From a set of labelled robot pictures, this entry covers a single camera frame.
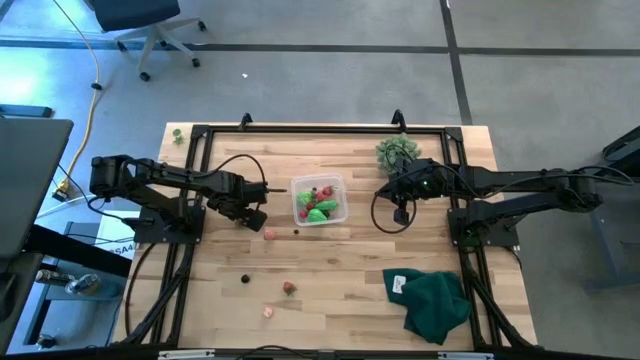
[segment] plastic bin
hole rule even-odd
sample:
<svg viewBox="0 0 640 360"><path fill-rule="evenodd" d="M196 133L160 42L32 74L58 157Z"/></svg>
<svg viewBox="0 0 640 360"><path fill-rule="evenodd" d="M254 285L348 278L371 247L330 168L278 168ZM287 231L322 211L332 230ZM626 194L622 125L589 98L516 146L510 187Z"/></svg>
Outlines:
<svg viewBox="0 0 640 360"><path fill-rule="evenodd" d="M331 216L327 221L310 222L300 217L300 211L307 208L298 203L297 195L304 191L311 191L314 187L318 191L326 186L331 186L333 194L329 200L336 200L338 207L331 211ZM339 174L322 174L308 175L293 178L291 180L291 195L293 199L293 218L299 226L315 226L341 223L349 217L349 209L347 207L347 189L344 186L344 180Z"/></svg>

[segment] white label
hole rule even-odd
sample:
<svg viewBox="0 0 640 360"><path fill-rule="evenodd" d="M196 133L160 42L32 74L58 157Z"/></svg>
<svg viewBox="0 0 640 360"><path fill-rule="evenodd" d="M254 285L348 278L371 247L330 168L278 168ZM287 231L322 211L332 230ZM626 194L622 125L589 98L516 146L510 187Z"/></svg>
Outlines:
<svg viewBox="0 0 640 360"><path fill-rule="evenodd" d="M402 294L402 285L407 283L407 278L404 276L396 275L393 278L393 292L396 294Z"/></svg>

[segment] small green object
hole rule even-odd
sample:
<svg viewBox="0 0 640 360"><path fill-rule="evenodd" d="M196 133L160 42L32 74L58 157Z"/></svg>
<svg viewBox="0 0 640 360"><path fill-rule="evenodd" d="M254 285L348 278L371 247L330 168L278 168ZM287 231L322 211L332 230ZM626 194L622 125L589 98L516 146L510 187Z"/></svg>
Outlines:
<svg viewBox="0 0 640 360"><path fill-rule="evenodd" d="M338 202L335 200L325 200L316 204L315 208L318 210L335 210L338 207Z"/></svg>
<svg viewBox="0 0 640 360"><path fill-rule="evenodd" d="M322 211L316 208L313 208L311 209L311 211L309 211L309 216L307 217L307 220L309 222L321 222L321 221L327 221L327 217L324 216Z"/></svg>
<svg viewBox="0 0 640 360"><path fill-rule="evenodd" d="M307 206L313 201L313 195L310 191L301 192L297 196L298 203L303 206Z"/></svg>

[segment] artificial plant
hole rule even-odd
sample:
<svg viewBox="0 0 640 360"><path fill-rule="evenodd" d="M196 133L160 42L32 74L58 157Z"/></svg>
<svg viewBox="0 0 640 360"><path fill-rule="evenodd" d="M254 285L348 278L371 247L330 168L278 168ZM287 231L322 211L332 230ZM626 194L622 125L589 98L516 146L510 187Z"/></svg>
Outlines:
<svg viewBox="0 0 640 360"><path fill-rule="evenodd" d="M407 134L402 133L399 136L386 139L376 146L378 155L379 168L387 174L397 172L395 162L399 156L407 157L415 160L420 156L420 149L415 141L409 140Z"/></svg>

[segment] black desk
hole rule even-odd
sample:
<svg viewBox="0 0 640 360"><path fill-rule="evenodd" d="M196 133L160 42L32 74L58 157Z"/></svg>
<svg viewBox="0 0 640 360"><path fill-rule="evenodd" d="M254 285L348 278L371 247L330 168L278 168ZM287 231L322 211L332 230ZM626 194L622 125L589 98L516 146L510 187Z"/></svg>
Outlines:
<svg viewBox="0 0 640 360"><path fill-rule="evenodd" d="M33 225L72 127L68 120L0 119L0 354L9 346L43 255L118 276L129 273L128 259Z"/></svg>

